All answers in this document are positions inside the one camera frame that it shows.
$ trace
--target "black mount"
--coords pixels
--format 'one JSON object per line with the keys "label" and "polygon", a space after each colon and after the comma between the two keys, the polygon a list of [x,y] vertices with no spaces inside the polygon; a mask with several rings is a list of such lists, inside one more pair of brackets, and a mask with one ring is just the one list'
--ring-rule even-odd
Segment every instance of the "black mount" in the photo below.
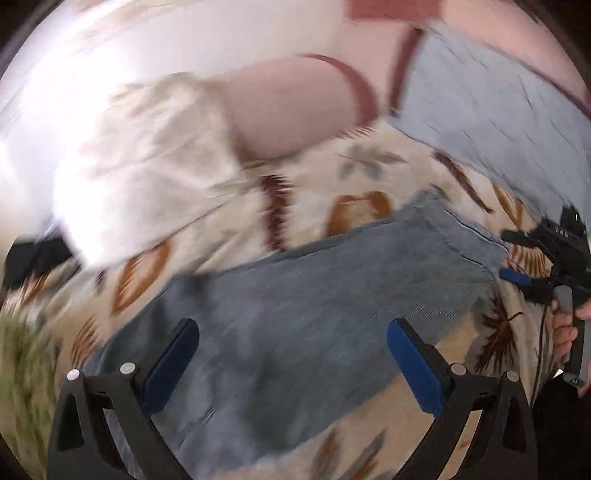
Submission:
{"label": "black mount", "polygon": [[150,420],[164,408],[199,345],[199,329],[182,320],[164,347],[140,365],[64,380],[51,430],[48,480],[134,480],[125,469],[105,418],[114,410],[147,480],[191,480]]}
{"label": "black mount", "polygon": [[515,283],[527,301],[548,304],[555,296],[560,310],[573,314],[573,326],[579,334],[573,341],[569,357],[564,359],[563,378],[575,387],[582,387],[589,380],[591,325],[578,319],[574,311],[591,298],[591,251],[587,230],[578,211],[573,206],[564,207],[560,224],[544,218],[529,233],[504,231],[501,238],[526,248],[539,248],[553,263],[547,278],[507,274],[507,269],[501,269],[504,272],[499,271],[499,274],[504,280]]}
{"label": "black mount", "polygon": [[395,480],[435,480],[447,465],[469,414],[482,410],[454,480],[536,480],[538,458],[533,420],[516,372],[501,378],[472,375],[448,365],[408,322],[388,329],[388,346],[421,409],[435,420]]}

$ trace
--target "black object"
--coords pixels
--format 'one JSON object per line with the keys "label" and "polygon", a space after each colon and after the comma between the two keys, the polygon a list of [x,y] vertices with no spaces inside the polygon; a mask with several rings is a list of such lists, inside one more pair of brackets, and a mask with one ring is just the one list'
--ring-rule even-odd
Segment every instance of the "black object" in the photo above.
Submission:
{"label": "black object", "polygon": [[48,480],[132,480],[103,409],[114,410],[147,480],[190,480],[150,420],[159,412],[199,345],[199,328],[182,320],[163,348],[139,365],[85,377],[72,370],[62,384],[51,429]]}
{"label": "black object", "polygon": [[534,426],[517,373],[492,378],[472,375],[462,364],[450,366],[405,319],[390,324],[388,346],[423,411],[436,417],[395,480],[439,478],[474,410],[482,410],[480,422],[453,479],[538,478]]}
{"label": "black object", "polygon": [[[131,480],[109,432],[103,409],[112,409],[147,480],[190,480],[152,424],[194,355],[199,329],[182,320],[164,347],[140,365],[85,378],[78,370],[64,380],[51,431],[48,480]],[[436,480],[446,466],[473,410],[480,423],[456,480],[537,480],[532,418],[514,372],[502,378],[471,375],[448,365],[404,319],[388,329],[400,344],[401,369],[421,407],[436,420],[395,480]]]}
{"label": "black object", "polygon": [[556,377],[542,387],[532,410],[540,480],[591,478],[591,395]]}
{"label": "black object", "polygon": [[61,237],[39,242],[15,242],[6,257],[2,288],[15,290],[28,277],[40,277],[71,257],[72,252]]}
{"label": "black object", "polygon": [[504,231],[501,238],[526,248],[537,247],[553,263],[548,278],[532,279],[530,286],[520,289],[526,300],[543,304],[551,300],[554,290],[560,309],[573,313],[573,326],[579,334],[565,359],[563,379],[575,387],[585,385],[591,361],[591,325],[578,319],[574,310],[591,298],[591,252],[579,213],[574,206],[564,207],[560,224],[544,218],[529,233]]}

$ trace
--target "gray handle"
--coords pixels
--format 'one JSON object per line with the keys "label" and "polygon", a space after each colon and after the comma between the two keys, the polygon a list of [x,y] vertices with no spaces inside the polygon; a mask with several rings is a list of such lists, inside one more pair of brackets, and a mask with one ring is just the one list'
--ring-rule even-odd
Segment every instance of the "gray handle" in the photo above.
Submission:
{"label": "gray handle", "polygon": [[573,291],[566,285],[559,285],[554,289],[554,298],[558,300],[561,312],[573,313]]}
{"label": "gray handle", "polygon": [[573,291],[566,285],[560,285],[554,289],[554,296],[558,300],[558,308],[562,312],[573,314],[573,327],[579,334],[573,342],[570,353],[564,361],[563,379],[566,383],[575,387],[582,387],[588,381],[588,365],[591,362],[591,325],[586,324],[574,316]]}

